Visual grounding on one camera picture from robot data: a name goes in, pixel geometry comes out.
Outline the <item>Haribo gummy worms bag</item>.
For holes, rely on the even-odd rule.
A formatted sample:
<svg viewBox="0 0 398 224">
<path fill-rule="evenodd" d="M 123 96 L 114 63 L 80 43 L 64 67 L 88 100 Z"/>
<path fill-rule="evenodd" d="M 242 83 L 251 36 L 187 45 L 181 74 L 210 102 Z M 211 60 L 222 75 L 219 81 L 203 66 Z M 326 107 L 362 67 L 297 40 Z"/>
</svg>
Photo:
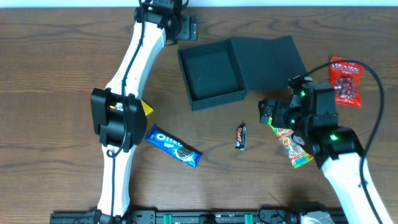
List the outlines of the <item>Haribo gummy worms bag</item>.
<svg viewBox="0 0 398 224">
<path fill-rule="evenodd" d="M 294 168 L 301 167 L 313 159 L 313 156 L 303 150 L 304 141 L 294 135 L 291 129 L 275 128 L 271 125 L 272 118 L 269 118 L 268 125 L 275 132 L 279 142 L 284 148 Z"/>
</svg>

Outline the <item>black gift box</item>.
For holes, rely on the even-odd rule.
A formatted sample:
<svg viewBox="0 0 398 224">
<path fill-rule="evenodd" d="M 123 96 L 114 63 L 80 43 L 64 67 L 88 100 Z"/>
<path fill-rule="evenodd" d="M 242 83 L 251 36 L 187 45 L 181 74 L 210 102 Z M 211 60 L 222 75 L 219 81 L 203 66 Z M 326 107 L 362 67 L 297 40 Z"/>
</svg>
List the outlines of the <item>black gift box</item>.
<svg viewBox="0 0 398 224">
<path fill-rule="evenodd" d="M 291 36 L 233 37 L 178 51 L 192 111 L 241 101 L 248 91 L 284 90 L 306 74 Z"/>
</svg>

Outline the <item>red candy bag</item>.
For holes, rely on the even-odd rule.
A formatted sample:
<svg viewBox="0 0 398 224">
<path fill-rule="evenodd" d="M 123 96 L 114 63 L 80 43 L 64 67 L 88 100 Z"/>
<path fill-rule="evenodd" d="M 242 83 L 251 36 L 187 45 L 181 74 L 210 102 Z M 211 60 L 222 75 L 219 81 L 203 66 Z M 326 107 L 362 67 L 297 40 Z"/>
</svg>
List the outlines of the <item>red candy bag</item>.
<svg viewBox="0 0 398 224">
<path fill-rule="evenodd" d="M 362 107 L 359 83 L 364 68 L 352 62 L 340 62 L 344 58 L 332 56 L 330 83 L 335 89 L 336 104 Z"/>
</svg>

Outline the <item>yellow snack bag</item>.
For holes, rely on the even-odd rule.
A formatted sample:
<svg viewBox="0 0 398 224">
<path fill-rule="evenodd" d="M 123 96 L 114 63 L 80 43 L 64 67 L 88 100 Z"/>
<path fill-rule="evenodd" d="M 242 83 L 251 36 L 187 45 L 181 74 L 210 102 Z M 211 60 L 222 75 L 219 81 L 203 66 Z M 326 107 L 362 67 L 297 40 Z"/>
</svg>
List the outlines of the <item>yellow snack bag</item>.
<svg viewBox="0 0 398 224">
<path fill-rule="evenodd" d="M 144 100 L 141 100 L 142 107 L 144 109 L 145 115 L 148 116 L 149 114 L 154 112 L 154 109 Z"/>
</svg>

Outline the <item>blue Oreo cookie pack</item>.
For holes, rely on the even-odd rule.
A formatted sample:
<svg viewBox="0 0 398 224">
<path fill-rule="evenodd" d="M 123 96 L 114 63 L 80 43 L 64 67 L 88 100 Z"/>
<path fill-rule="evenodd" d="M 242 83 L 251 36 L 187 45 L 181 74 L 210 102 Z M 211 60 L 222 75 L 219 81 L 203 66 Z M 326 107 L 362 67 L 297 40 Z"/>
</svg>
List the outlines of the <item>blue Oreo cookie pack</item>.
<svg viewBox="0 0 398 224">
<path fill-rule="evenodd" d="M 145 140 L 161 151 L 196 169 L 202 153 L 189 146 L 179 138 L 154 125 L 146 134 Z"/>
</svg>

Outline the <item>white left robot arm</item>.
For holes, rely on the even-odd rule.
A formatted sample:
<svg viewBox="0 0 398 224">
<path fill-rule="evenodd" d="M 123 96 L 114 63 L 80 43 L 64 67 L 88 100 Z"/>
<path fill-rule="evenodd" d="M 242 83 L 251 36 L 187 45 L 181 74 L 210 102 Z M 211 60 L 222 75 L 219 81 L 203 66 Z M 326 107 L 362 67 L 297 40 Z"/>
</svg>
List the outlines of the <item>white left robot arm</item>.
<svg viewBox="0 0 398 224">
<path fill-rule="evenodd" d="M 150 70 L 167 41 L 197 39 L 197 17 L 183 15 L 188 1 L 144 1 L 134 11 L 127 52 L 105 88 L 90 96 L 94 132 L 104 155 L 101 197 L 94 223 L 128 222 L 132 157 L 144 139 L 147 116 L 142 94 Z"/>
</svg>

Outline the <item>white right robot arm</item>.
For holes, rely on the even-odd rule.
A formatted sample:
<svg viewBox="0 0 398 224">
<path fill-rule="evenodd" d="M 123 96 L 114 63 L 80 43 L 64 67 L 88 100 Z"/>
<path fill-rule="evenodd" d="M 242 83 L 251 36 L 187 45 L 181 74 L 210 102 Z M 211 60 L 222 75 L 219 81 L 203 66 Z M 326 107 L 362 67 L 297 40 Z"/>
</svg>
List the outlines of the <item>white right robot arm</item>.
<svg viewBox="0 0 398 224">
<path fill-rule="evenodd" d="M 338 124 L 334 88 L 327 82 L 305 82 L 293 93 L 290 100 L 260 101 L 261 122 L 271 121 L 302 138 L 303 150 L 333 187 L 348 223 L 392 223 L 357 135 Z"/>
</svg>

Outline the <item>small Mars chocolate bar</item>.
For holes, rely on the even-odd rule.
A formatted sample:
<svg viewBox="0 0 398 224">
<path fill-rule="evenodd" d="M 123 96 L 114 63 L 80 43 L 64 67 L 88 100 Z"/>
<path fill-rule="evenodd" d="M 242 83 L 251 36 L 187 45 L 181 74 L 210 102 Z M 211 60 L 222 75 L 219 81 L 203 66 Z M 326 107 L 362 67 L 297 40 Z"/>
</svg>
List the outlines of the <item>small Mars chocolate bar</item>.
<svg viewBox="0 0 398 224">
<path fill-rule="evenodd" d="M 246 125 L 241 124 L 238 126 L 236 130 L 236 149 L 244 151 L 247 145 L 247 138 L 246 138 Z"/>
</svg>

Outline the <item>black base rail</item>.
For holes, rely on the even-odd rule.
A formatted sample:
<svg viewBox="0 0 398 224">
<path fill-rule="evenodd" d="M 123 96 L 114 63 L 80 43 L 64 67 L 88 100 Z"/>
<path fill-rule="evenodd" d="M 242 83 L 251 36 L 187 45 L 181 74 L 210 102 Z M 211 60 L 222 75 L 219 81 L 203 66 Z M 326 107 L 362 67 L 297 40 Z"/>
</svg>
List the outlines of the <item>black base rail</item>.
<svg viewBox="0 0 398 224">
<path fill-rule="evenodd" d="M 101 210 L 86 213 L 53 213 L 50 224 L 130 223 L 130 224 L 264 224 L 264 223 L 337 223 L 348 219 L 340 208 L 326 208 L 318 202 L 309 202 L 296 208 L 263 205 L 257 210 L 132 210 L 114 218 Z"/>
</svg>

